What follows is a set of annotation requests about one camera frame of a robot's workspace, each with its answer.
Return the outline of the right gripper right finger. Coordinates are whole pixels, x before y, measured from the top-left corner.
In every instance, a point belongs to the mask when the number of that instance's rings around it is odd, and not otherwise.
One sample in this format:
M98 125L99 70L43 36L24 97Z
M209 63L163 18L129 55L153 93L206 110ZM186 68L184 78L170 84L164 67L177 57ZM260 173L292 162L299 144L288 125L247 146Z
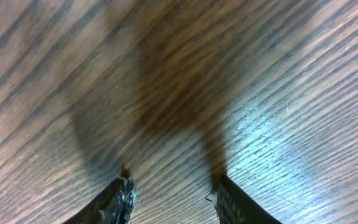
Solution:
M216 196L220 224L281 224L226 175L219 178Z

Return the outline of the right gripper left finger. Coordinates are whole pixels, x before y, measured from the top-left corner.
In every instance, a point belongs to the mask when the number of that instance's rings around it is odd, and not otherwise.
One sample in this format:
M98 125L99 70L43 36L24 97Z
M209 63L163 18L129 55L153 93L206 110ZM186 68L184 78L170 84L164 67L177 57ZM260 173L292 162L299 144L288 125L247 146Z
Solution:
M63 224L128 224L134 202L133 179L128 175L120 175Z

